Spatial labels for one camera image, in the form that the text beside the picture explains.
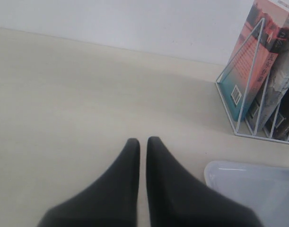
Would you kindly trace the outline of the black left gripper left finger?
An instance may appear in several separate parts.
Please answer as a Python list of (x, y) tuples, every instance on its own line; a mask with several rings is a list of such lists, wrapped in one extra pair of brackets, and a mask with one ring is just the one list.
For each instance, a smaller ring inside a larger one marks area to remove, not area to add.
[(135, 227), (140, 143), (130, 138), (109, 168), (88, 188), (49, 209), (40, 227)]

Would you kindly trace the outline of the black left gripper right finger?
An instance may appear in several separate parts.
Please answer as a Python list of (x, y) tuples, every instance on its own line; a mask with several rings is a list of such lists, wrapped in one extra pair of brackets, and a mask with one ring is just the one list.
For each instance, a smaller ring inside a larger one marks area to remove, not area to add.
[(192, 176), (159, 137), (149, 137), (146, 188), (153, 227), (261, 227), (256, 214)]

